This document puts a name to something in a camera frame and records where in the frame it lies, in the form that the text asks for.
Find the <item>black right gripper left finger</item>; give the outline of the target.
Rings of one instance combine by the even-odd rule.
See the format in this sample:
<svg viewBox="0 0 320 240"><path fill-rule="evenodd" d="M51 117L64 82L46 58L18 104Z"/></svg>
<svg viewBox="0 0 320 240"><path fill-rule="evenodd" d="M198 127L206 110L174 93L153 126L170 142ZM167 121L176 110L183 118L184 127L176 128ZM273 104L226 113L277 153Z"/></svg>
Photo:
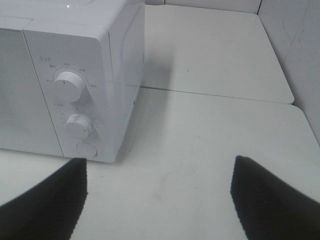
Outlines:
<svg viewBox="0 0 320 240"><path fill-rule="evenodd" d="M0 207L2 240L69 240L88 195L87 160L73 158Z"/></svg>

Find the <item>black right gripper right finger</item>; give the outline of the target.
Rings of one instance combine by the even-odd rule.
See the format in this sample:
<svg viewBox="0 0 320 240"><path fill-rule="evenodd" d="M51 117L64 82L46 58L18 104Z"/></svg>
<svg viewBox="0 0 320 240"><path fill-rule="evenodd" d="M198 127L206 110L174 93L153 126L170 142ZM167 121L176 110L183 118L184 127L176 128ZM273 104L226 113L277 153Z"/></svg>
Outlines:
<svg viewBox="0 0 320 240"><path fill-rule="evenodd" d="M249 157L235 158L230 194L249 240L320 238L320 203Z"/></svg>

